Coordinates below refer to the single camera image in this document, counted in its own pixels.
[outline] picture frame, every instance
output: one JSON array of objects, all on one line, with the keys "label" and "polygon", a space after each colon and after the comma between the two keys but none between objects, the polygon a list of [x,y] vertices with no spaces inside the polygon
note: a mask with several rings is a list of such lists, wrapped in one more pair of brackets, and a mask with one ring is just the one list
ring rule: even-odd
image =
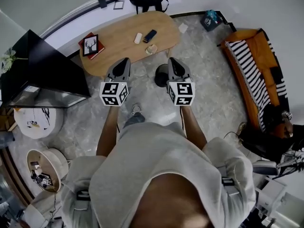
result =
[{"label": "picture frame", "polygon": [[84,57],[98,53],[98,35],[84,38],[82,48]]},{"label": "picture frame", "polygon": [[124,1],[122,1],[122,0],[118,0],[118,1],[116,1],[115,2],[115,4],[114,4],[114,10],[122,10],[124,8]]}]

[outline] paper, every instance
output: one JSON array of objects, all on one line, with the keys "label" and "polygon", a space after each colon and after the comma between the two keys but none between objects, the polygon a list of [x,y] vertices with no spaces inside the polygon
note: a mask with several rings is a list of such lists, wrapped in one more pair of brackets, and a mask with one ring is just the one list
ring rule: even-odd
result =
[{"label": "paper", "polygon": [[38,87],[28,86],[28,87],[26,87],[26,89],[25,89],[24,91],[27,91],[27,92],[35,92],[35,91],[37,91],[37,90],[39,90]]},{"label": "paper", "polygon": [[182,23],[180,26],[179,26],[179,30],[181,33],[185,33],[186,30],[188,29],[188,25],[185,25],[184,23]]},{"label": "paper", "polygon": [[123,7],[124,7],[124,1],[117,1],[114,5],[114,9],[118,9],[118,10],[121,10]]}]

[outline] striped blanket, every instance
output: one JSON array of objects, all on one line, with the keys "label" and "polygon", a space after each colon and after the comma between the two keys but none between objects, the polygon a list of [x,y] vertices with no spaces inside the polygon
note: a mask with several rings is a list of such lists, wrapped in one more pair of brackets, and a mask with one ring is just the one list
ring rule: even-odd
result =
[{"label": "striped blanket", "polygon": [[[251,98],[258,108],[257,117],[258,117],[260,129],[264,132],[266,129],[263,121],[264,109],[268,104],[270,104],[270,98],[265,85],[264,77],[257,68],[256,63],[252,57],[250,49],[245,40],[239,40],[235,42],[227,41],[225,44],[227,48],[229,48],[231,54],[234,56],[235,61],[241,73],[243,74],[244,81],[247,85]],[[268,40],[268,45],[275,56],[274,49],[269,40]],[[278,69],[278,73],[276,74],[279,75],[274,77],[274,80],[276,81],[275,82],[276,91],[278,93],[279,98],[281,97],[287,98],[285,81],[283,79],[281,69],[279,67],[277,67],[277,69]]]}]

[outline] orange sofa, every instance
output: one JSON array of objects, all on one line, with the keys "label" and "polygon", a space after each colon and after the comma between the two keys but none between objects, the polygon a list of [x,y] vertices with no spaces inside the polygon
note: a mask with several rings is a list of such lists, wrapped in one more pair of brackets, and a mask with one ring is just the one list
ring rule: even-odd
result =
[{"label": "orange sofa", "polygon": [[[264,109],[268,104],[289,112],[283,74],[267,34],[262,29],[232,33],[222,43],[241,88],[250,124],[267,132]],[[271,132],[284,137],[285,125],[278,124]]]}]

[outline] oval coffee table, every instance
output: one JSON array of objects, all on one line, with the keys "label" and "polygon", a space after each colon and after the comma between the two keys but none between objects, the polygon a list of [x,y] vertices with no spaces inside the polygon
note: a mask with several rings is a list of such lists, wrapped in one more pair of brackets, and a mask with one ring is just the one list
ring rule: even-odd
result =
[{"label": "oval coffee table", "polygon": [[[156,35],[149,43],[144,43],[143,37],[152,29],[157,31]],[[109,67],[122,58],[128,57],[133,63],[148,57],[145,50],[153,44],[157,46],[157,52],[168,50],[169,57],[171,48],[180,41],[180,31],[173,19],[158,11],[131,16],[93,33],[98,34],[105,49],[92,60],[84,57],[80,49],[80,57],[84,69],[89,74],[100,77],[104,77]],[[134,43],[137,33],[142,33],[139,44]]]}]

